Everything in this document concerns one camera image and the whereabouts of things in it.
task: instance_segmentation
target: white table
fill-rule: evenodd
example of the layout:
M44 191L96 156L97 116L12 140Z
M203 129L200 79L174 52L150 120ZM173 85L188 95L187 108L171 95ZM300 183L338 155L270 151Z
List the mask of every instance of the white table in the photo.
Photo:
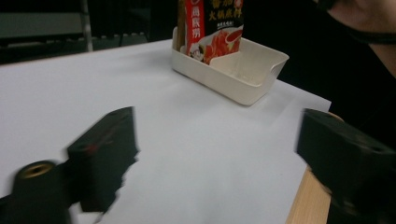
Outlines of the white table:
M285 223L306 167L294 152L301 111L330 102L276 81L242 106L170 57L168 40L0 67L2 196L22 166L66 160L104 114L133 105L139 162L102 223Z

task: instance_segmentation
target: white tabletop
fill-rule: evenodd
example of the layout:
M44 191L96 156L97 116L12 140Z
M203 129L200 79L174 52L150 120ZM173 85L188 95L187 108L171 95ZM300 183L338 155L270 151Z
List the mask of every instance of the white tabletop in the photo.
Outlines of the white tabletop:
M101 223L284 223L304 173L303 108L330 102L276 81L246 107L171 68L171 41L0 67L0 193L104 114L135 106L139 162ZM92 223L96 215L78 215Z

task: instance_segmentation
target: white plastic tray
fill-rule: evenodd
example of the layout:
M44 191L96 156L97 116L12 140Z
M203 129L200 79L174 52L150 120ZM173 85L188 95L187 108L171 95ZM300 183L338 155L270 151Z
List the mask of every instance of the white plastic tray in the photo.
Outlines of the white plastic tray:
M274 84L289 56L245 38L239 52L214 58L210 65L176 50L177 28L173 32L172 67L242 105L253 105Z

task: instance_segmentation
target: person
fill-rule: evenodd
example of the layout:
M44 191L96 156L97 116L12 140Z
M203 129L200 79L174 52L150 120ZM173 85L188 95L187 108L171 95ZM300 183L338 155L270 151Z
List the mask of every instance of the person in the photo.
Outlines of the person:
M396 77L396 1L394 0L314 0L353 34L382 36L389 41L367 41L389 72Z

